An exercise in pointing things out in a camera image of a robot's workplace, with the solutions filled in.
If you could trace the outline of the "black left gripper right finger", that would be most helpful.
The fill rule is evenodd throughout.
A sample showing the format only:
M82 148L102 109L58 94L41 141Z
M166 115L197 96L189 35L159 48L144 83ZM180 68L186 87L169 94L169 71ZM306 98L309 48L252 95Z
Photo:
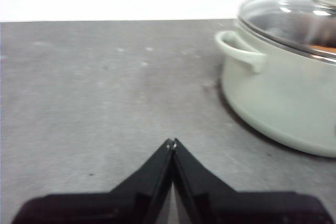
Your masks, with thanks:
M192 223L333 223L315 196L236 191L173 140L173 183Z

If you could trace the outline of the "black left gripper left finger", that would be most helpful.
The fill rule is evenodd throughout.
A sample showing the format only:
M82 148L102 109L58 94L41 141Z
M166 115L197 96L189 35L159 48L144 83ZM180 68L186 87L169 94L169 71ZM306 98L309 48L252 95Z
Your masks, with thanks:
M13 223L155 223L171 188L172 140L109 192L51 194L25 202Z

